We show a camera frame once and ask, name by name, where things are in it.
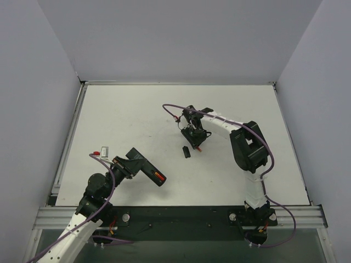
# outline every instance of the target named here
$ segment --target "small black object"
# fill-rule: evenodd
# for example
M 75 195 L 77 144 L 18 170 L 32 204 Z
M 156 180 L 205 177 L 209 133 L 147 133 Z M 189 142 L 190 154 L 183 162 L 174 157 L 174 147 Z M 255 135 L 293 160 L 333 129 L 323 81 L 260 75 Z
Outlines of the small black object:
M 190 158 L 191 157 L 190 152 L 189 152 L 189 148 L 187 146 L 183 147 L 183 152 L 184 152 L 185 158 Z

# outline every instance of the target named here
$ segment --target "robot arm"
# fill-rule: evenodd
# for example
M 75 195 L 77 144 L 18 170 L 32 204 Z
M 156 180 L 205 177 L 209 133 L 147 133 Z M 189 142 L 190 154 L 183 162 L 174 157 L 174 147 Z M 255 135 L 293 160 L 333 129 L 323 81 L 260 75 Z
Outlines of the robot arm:
M 42 252 L 44 255 L 41 259 L 39 259 L 41 255 L 38 255 L 27 263 L 73 263 L 94 231 L 103 222 L 112 221 L 112 204 L 108 197 L 111 195 L 112 189 L 117 187 L 124 179 L 132 179 L 141 170 L 157 186 L 162 186 L 166 182 L 167 178 L 135 148 L 132 148 L 126 156 L 128 159 L 116 156 L 112 160 L 110 171 L 105 175 L 93 174 L 89 178 L 83 198 L 58 240 Z
M 191 109 L 194 110 L 192 105 L 188 108 L 190 110 L 183 110 L 183 116 L 188 126 L 183 128 L 181 132 L 191 146 L 193 148 L 199 147 L 208 138 L 208 134 L 212 132 L 230 140 L 235 162 L 244 171 L 246 178 L 246 205 L 253 209 L 266 205 L 267 199 L 260 179 L 263 172 L 261 170 L 264 169 L 263 166 L 268 161 L 268 152 L 263 144 L 243 127 L 219 119 L 218 117 L 226 118 L 210 108 L 204 108 L 201 112 L 210 113 L 214 117 L 192 112 Z M 264 140 L 256 122 L 239 124 L 250 128 Z

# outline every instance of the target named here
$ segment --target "metal frame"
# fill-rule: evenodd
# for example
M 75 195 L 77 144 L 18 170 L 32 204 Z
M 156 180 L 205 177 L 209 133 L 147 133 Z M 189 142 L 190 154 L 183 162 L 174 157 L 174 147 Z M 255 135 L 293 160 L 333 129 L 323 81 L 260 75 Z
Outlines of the metal frame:
M 332 244 L 329 239 L 328 231 L 326 228 L 318 228 L 317 233 L 319 236 L 320 244 L 322 246 L 325 259 L 328 263 L 336 263 L 335 254 Z
M 293 221 L 290 214 L 281 207 L 274 207 L 274 209 L 278 219 L 278 226 L 274 226 L 273 228 L 293 228 Z M 75 210 L 76 207 L 40 207 L 33 229 L 64 229 L 70 222 Z M 322 207 L 291 206 L 289 210 L 296 217 L 298 228 L 326 227 Z
M 37 251 L 42 231 L 43 230 L 41 229 L 32 230 L 31 237 L 29 239 L 29 243 L 23 257 L 23 262 L 27 262 L 35 256 L 35 252 Z
M 85 82 L 81 85 L 81 90 L 78 95 L 75 111 L 73 113 L 72 122 L 70 125 L 70 130 L 67 135 L 63 153 L 60 159 L 60 163 L 58 169 L 56 171 L 54 185 L 52 187 L 52 196 L 57 196 L 60 189 L 60 182 L 62 175 L 65 170 L 67 158 L 70 152 L 70 148 L 72 145 L 74 133 L 77 127 L 78 119 L 80 116 L 82 104 L 84 101 L 84 97 L 88 88 L 88 85 L 216 85 L 213 84 L 204 84 L 204 83 L 168 83 L 168 82 L 149 82 L 149 83 L 131 83 L 131 82 Z M 269 82 L 267 85 L 272 85 L 274 88 L 274 82 Z M 289 139 L 291 141 L 291 145 L 294 149 L 295 158 L 298 163 L 298 158 L 296 156 L 295 148 L 293 146 L 293 142 L 291 140 L 290 132 L 285 123 L 286 129 L 288 131 Z M 332 245 L 329 240 L 329 236 L 327 233 L 327 224 L 324 217 L 324 213 L 322 207 L 318 206 L 291 206 L 289 207 L 291 212 L 296 217 L 297 227 L 298 228 L 314 228 L 317 230 L 321 246 L 328 263 L 335 263 L 336 259 L 332 250 Z M 38 215 L 36 217 L 36 221 L 33 226 L 33 230 L 31 233 L 30 241 L 27 246 L 27 250 L 24 256 L 24 262 L 29 260 L 35 255 L 35 252 L 38 247 L 38 243 L 42 234 L 42 230 L 45 229 L 64 229 L 68 222 L 70 221 L 75 207 L 40 207 L 38 211 Z M 276 214 L 278 217 L 278 226 L 274 228 L 282 229 L 282 228 L 293 228 L 293 222 L 290 215 L 283 210 L 282 208 L 276 207 Z
M 283 110 L 281 109 L 281 105 L 280 105 L 280 102 L 279 102 L 279 99 L 278 99 L 278 94 L 277 94 L 277 91 L 276 91 L 276 82 L 273 83 L 273 89 L 274 89 L 274 94 L 275 94 L 275 97 L 276 97 L 276 100 L 278 102 L 278 107 L 279 107 L 279 110 L 280 110 L 280 114 L 283 118 L 283 121 L 284 121 L 284 125 L 285 125 L 285 129 L 287 131 L 287 135 L 289 137 L 289 140 L 290 140 L 290 144 L 291 144 L 291 147 L 292 147 L 292 151 L 294 153 L 294 156 L 295 156 L 295 160 L 296 160 L 296 163 L 297 163 L 297 167 L 298 167 L 298 170 L 300 171 L 300 174 L 302 176 L 302 181 L 303 181 L 303 185 L 305 186 L 305 189 L 306 189 L 306 193 L 307 193 L 307 196 L 308 196 L 308 199 L 309 199 L 309 195 L 308 195 L 308 191 L 307 191 L 307 188 L 306 188 L 306 183 L 305 183 L 305 178 L 303 177 L 303 173 L 302 173 L 302 170 L 301 170 L 301 166 L 300 166 L 300 162 L 298 161 L 298 157 L 297 157 L 297 154 L 296 154 L 296 150 L 295 150 L 295 147 L 294 147 L 294 143 L 292 141 L 292 138 L 291 138 L 291 133 L 290 133 L 290 130 L 289 130 L 289 127 L 287 126 L 287 123 L 285 121 L 285 118 L 284 118 L 284 115 L 283 115 Z
M 70 125 L 70 130 L 69 130 L 69 133 L 68 133 L 66 141 L 65 141 L 65 146 L 64 146 L 64 149 L 62 151 L 62 155 L 60 158 L 60 163 L 59 163 L 58 169 L 56 171 L 54 185 L 53 185 L 53 188 L 51 191 L 53 196 L 57 196 L 59 193 L 59 190 L 60 190 L 61 177 L 63 175 L 63 172 L 65 171 L 68 155 L 69 155 L 70 150 L 71 150 L 73 137 L 74 137 L 74 134 L 75 134 L 75 131 L 77 128 L 79 115 L 81 113 L 81 109 L 82 109 L 82 105 L 83 105 L 83 101 L 84 101 L 84 97 L 85 97 L 86 92 L 87 92 L 87 86 L 85 84 L 81 84 L 81 90 L 79 92 L 79 95 L 78 95 L 78 98 L 76 101 L 75 111 L 73 113 L 73 118 L 72 118 L 72 122 Z

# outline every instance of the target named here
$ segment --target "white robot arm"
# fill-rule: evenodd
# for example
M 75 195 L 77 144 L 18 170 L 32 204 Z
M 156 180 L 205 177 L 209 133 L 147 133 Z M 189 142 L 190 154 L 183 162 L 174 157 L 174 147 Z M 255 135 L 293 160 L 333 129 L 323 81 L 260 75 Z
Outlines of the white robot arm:
M 87 218 L 81 214 L 74 214 L 60 237 L 68 232 L 71 232 L 71 234 L 53 246 L 40 260 L 37 261 L 37 263 L 73 263 L 84 245 L 88 243 L 91 235 L 103 223 L 101 220 L 98 220 L 97 222 L 89 221 L 78 229 L 72 231 L 75 226 L 83 223 L 86 219 Z
M 182 114 L 188 122 L 188 126 L 183 128 L 181 132 L 188 142 L 190 142 L 191 146 L 197 148 L 207 139 L 207 134 L 210 132 L 228 139 L 233 148 L 234 159 L 245 175 L 245 205 L 253 209 L 264 206 L 267 203 L 267 198 L 264 194 L 260 175 L 264 172 L 264 166 L 268 161 L 268 152 L 255 136 L 242 127 L 244 125 L 250 130 L 253 130 L 264 140 L 257 123 L 234 122 L 219 115 L 210 108 L 205 108 L 201 112 L 209 113 L 213 117 L 193 112 L 194 107 L 192 105 L 188 109 L 183 110 Z
M 217 117 L 225 117 L 217 114 L 215 111 L 211 112 L 212 115 Z M 230 141 L 230 134 L 233 131 L 239 130 L 241 127 L 229 124 L 228 122 L 223 122 L 218 118 L 211 118 L 208 116 L 204 116 L 201 119 L 201 124 L 204 130 L 208 130 L 210 132 L 216 133 L 222 136 L 225 139 Z M 267 199 L 263 193 L 263 187 L 261 184 L 260 175 L 263 172 L 264 167 L 259 167 L 256 169 L 255 173 L 250 171 L 243 171 L 245 175 L 245 183 L 246 183 L 246 198 L 245 202 L 247 205 L 252 207 L 253 209 L 260 208 L 266 204 Z

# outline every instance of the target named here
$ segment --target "round silver bolt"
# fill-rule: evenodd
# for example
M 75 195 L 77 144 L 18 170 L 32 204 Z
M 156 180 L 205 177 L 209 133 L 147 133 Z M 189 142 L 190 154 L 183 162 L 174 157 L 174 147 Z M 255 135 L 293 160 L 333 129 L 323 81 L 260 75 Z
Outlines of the round silver bolt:
M 122 220 L 123 222 L 128 222 L 129 221 L 129 218 L 131 218 L 128 214 L 124 214 L 122 215 Z
M 272 221 L 275 221 L 276 220 L 276 214 L 272 214 L 270 217 L 269 217 L 270 220 Z
M 236 214 L 231 213 L 231 214 L 229 215 L 229 219 L 230 219 L 230 221 L 235 221 L 235 220 L 236 220 Z

